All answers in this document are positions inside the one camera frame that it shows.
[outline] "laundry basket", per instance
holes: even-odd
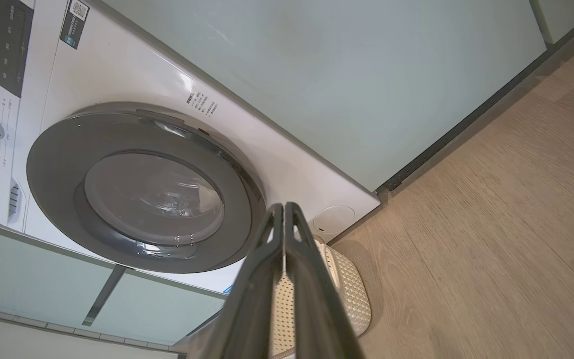
[[[367,330],[371,322],[371,307],[360,273],[347,257],[325,245],[319,237],[316,239],[316,245],[325,259],[353,332],[359,336]],[[274,291],[272,331],[273,359],[293,357],[296,345],[293,283],[286,274],[283,274]]]

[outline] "washing machine door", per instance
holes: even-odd
[[[223,145],[151,111],[86,111],[59,121],[32,146],[27,175],[64,234],[146,270],[235,263],[265,212],[259,186]]]

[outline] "light blue cabinet panel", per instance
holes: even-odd
[[[531,0],[548,43],[556,43],[574,27],[574,0]]]
[[[81,328],[111,271],[0,235],[0,311]]]
[[[223,307],[211,296],[137,277],[121,278],[90,330],[162,345],[173,345]]]
[[[104,0],[369,190],[544,53],[528,0]]]

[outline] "front-loading washing machine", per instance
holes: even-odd
[[[226,293],[287,201],[326,241],[379,204],[104,3],[0,0],[1,225]]]

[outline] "black display panel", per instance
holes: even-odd
[[[21,97],[34,10],[19,0],[0,0],[0,86]]]

